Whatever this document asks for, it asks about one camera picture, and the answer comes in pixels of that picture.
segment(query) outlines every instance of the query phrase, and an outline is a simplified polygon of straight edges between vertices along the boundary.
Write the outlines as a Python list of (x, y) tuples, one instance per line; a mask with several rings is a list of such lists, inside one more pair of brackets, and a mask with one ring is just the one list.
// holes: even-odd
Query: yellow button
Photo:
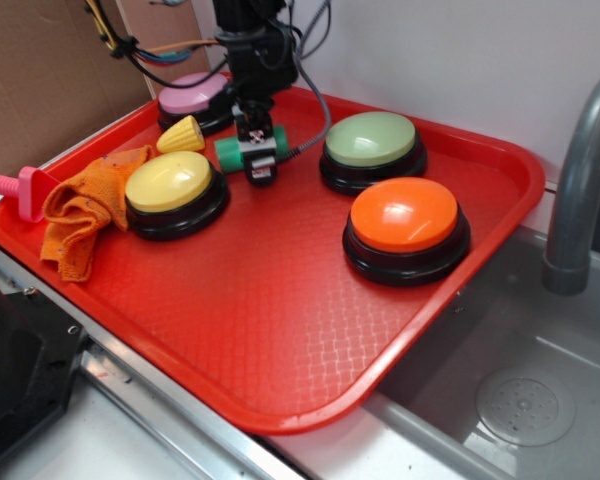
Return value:
[(198, 198), (211, 178), (211, 166), (199, 153), (165, 153), (133, 172), (125, 194), (136, 210), (166, 212)]
[(358, 238), (389, 253), (413, 253), (445, 240), (456, 226), (458, 203), (437, 182), (418, 177), (385, 180), (363, 191), (351, 207)]

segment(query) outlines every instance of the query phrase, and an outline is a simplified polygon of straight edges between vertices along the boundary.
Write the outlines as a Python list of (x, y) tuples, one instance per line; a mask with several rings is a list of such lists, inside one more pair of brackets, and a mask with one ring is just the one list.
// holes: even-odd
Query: wire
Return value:
[(324, 96), (322, 95), (322, 93), (320, 92), (320, 90), (318, 89), (316, 84), (313, 82), (311, 77), (309, 77), (309, 75), (307, 74), (307, 72), (304, 69), (304, 66), (302, 65), (302, 60), (305, 58), (305, 56), (303, 55), (303, 52), (304, 52), (304, 47), (307, 42), (307, 39), (310, 37), (311, 32), (313, 31), (316, 24), (320, 20), (320, 17), (324, 14), (325, 10), (329, 10), (329, 11), (331, 10), (331, 0), (324, 0), (324, 2), (322, 3), (320, 8), (314, 15), (313, 19), (309, 23), (309, 26), (307, 27), (304, 36), (300, 40), (300, 43), (298, 44), (298, 46), (294, 52), (294, 60), (295, 60), (296, 68), (298, 69), (298, 73), (304, 79), (304, 81), (307, 82), (307, 85), (309, 85), (309, 88), (311, 89), (313, 94), (318, 99), (318, 102), (320, 103), (322, 112), (324, 114), (324, 119), (325, 119), (324, 127), (322, 128), (322, 131), (318, 135), (313, 137), (311, 140), (303, 143), (302, 145), (300, 145), (296, 148), (289, 150), (287, 153), (284, 153), (281, 155), (276, 155), (276, 157), (275, 157), (276, 163), (283, 163), (283, 162), (291, 160), (292, 158), (300, 155), (300, 153), (302, 153), (306, 149), (312, 147), (313, 145), (315, 145), (316, 143), (321, 141), (324, 137), (326, 137), (327, 133), (329, 133), (329, 130), (331, 129), (332, 120), (331, 120), (331, 111), (329, 110), (329, 105), (327, 105), (327, 101), (325, 100)]
[(159, 2), (151, 0), (149, 2), (150, 5), (164, 5), (166, 7), (177, 7), (181, 3), (184, 3), (184, 0), (160, 0)]
[(152, 47), (147, 50), (149, 53), (158, 55), (164, 52), (172, 52), (174, 50), (191, 49), (192, 51), (197, 50), (200, 47), (206, 47), (211, 45), (218, 45), (217, 40), (188, 40), (186, 42), (170, 43), (169, 45), (162, 45), (160, 47)]
[(260, 50), (256, 50), (255, 53), (256, 56), (260, 59), (260, 63), (264, 68), (266, 68), (267, 70), (275, 71), (282, 67), (286, 62), (287, 52), (289, 51), (289, 45), (293, 40), (293, 36), (288, 25), (285, 25), (284, 23), (276, 19), (269, 19), (268, 22), (269, 25), (277, 29), (280, 32), (280, 35), (282, 35), (282, 53), (280, 53), (280, 58), (278, 59), (278, 62), (274, 65), (269, 65)]
[(316, 46), (313, 47), (311, 50), (309, 50), (309, 53), (305, 53), (302, 55), (303, 60), (305, 58), (309, 58), (311, 55), (313, 55), (322, 46), (322, 44), (324, 44), (324, 42), (327, 40), (327, 37), (329, 36), (330, 31), (331, 31), (331, 4), (329, 4), (329, 6), (327, 7), (327, 28), (325, 29), (325, 32), (322, 35), (322, 38), (320, 39), (320, 41), (316, 44)]
[(103, 41), (109, 47), (111, 51), (111, 55), (115, 58), (126, 57), (129, 59), (131, 64), (138, 69), (141, 73), (146, 75), (148, 78), (153, 80), (154, 82), (168, 88), (176, 88), (176, 89), (185, 89), (185, 88), (193, 88), (198, 85), (203, 84), (207, 80), (209, 80), (212, 76), (217, 74), (222, 68), (226, 65), (227, 60), (223, 60), (218, 65), (216, 65), (207, 75), (202, 77), (201, 79), (188, 83), (188, 84), (177, 84), (171, 83), (157, 75), (151, 73), (145, 67), (142, 66), (140, 62), (151, 64), (154, 66), (170, 66), (175, 65), (177, 63), (183, 62), (189, 56), (191, 56), (192, 52), (195, 51), (200, 46), (213, 46), (217, 45), (215, 41), (206, 41), (201, 45), (192, 45), (188, 49), (180, 50), (177, 52), (168, 52), (162, 54), (154, 54), (149, 52), (148, 50), (139, 49), (136, 44), (137, 40), (131, 36), (126, 39), (121, 38), (111, 25), (107, 14), (102, 8), (102, 4), (100, 0), (85, 0), (88, 8), (88, 12), (93, 15), (93, 18), (96, 23), (96, 27), (98, 29), (98, 33), (100, 34)]

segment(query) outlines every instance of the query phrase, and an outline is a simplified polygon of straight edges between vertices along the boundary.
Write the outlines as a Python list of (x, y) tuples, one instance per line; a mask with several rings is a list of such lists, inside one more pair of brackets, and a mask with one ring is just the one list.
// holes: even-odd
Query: green button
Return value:
[(367, 112), (336, 123), (327, 134), (327, 152), (350, 167), (375, 167), (403, 157), (415, 144), (411, 121), (395, 113)]

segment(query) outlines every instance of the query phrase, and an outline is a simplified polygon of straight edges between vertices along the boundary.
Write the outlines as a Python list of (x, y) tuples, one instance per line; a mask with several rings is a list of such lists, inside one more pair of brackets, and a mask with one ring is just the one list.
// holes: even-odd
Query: cardboard box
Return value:
[[(116, 3), (103, 6), (125, 32)], [(40, 166), (150, 100), (144, 77), (109, 55), (84, 7), (76, 0), (0, 1), (0, 174), (16, 177), (25, 165)], [(180, 40), (195, 36), (192, 10), (190, 16), (180, 11), (186, 20), (175, 29), (162, 23), (168, 20), (160, 14), (177, 15), (174, 10), (157, 6), (156, 30), (177, 36), (174, 30), (183, 29)], [(206, 67), (201, 55), (185, 67), (188, 73)]]

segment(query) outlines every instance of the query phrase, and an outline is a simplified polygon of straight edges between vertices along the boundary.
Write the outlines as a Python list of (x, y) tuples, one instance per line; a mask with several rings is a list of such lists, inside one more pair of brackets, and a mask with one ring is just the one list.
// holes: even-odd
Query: black cable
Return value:
[[(198, 51), (200, 48), (202, 48), (202, 47), (208, 47), (208, 46), (211, 46), (211, 45), (215, 45), (215, 43), (213, 43), (213, 44), (208, 44), (208, 45), (206, 45), (206, 44), (192, 45), (192, 46), (190, 46), (190, 47), (187, 47), (187, 48), (183, 48), (183, 49), (181, 49), (181, 50), (180, 50), (180, 52), (183, 52), (183, 51), (185, 51), (185, 50), (188, 50), (188, 51), (189, 51), (189, 52), (191, 52), (191, 53), (195, 53), (195, 52), (197, 52), (197, 51)], [(153, 56), (153, 57), (157, 57), (157, 58), (159, 58), (159, 55), (156, 55), (155, 53), (152, 53), (152, 52), (151, 52), (151, 51), (149, 51), (149, 50), (144, 50), (144, 49), (142, 49), (142, 48), (136, 48), (136, 49), (135, 49), (135, 51), (136, 51), (136, 52), (138, 52), (138, 53), (142, 53), (143, 55), (147, 55), (147, 56), (149, 56), (149, 57), (152, 57), (152, 56)]]
[(184, 0), (160, 0), (160, 1), (153, 1), (151, 0), (149, 2), (149, 5), (164, 5), (165, 7), (177, 7), (179, 5), (181, 5), (184, 2)]
[(206, 82), (207, 80), (209, 80), (211, 77), (213, 77), (215, 74), (217, 74), (222, 69), (222, 67), (224, 67), (226, 65), (226, 63), (227, 63), (227, 60), (224, 59), (222, 62), (220, 62), (218, 65), (216, 65), (208, 74), (206, 74), (204, 77), (202, 77), (200, 80), (197, 80), (197, 81), (195, 81), (193, 83), (179, 85), (177, 83), (167, 82), (166, 80), (163, 80), (160, 77), (158, 77), (157, 75), (154, 75), (153, 73), (151, 73), (149, 70), (147, 70), (146, 68), (144, 68), (140, 64), (140, 62), (138, 62), (138, 60), (136, 59), (136, 57), (133, 56), (133, 54), (125, 54), (125, 56), (129, 59), (129, 61), (131, 62), (131, 64), (134, 67), (136, 67), (140, 72), (142, 72), (144, 75), (146, 75), (147, 77), (149, 77), (154, 82), (159, 83), (160, 85), (162, 85), (164, 87), (168, 87), (168, 88), (192, 88), (192, 87), (197, 87), (198, 85), (203, 84), (204, 82)]
[(113, 25), (111, 25), (111, 22), (109, 21), (109, 17), (107, 17), (107, 14), (105, 13), (104, 8), (102, 8), (102, 4), (100, 3), (100, 0), (93, 0), (93, 2), (98, 9), (100, 19), (102, 20), (102, 22), (104, 23), (104, 26), (106, 27), (106, 29), (109, 31), (109, 33), (113, 37), (113, 40), (116, 43), (124, 42), (124, 40), (122, 38), (120, 38), (120, 36), (116, 33), (115, 29), (113, 28)]
[(289, 52), (290, 39), (292, 37), (291, 37), (291, 33), (289, 32), (289, 27), (287, 25), (283, 24), (282, 22), (280, 22), (276, 19), (269, 19), (268, 22), (269, 22), (269, 25), (271, 25), (272, 27), (274, 27), (276, 30), (278, 30), (280, 32), (280, 35), (282, 35), (282, 38), (283, 38), (282, 53), (280, 54), (280, 58), (278, 59), (277, 63), (275, 63), (274, 65), (269, 65), (267, 63), (267, 61), (265, 60), (264, 56), (262, 55), (262, 53), (260, 52), (260, 50), (256, 50), (255, 53), (264, 68), (266, 68), (267, 70), (275, 71), (284, 65), (284, 63), (287, 59), (287, 53)]

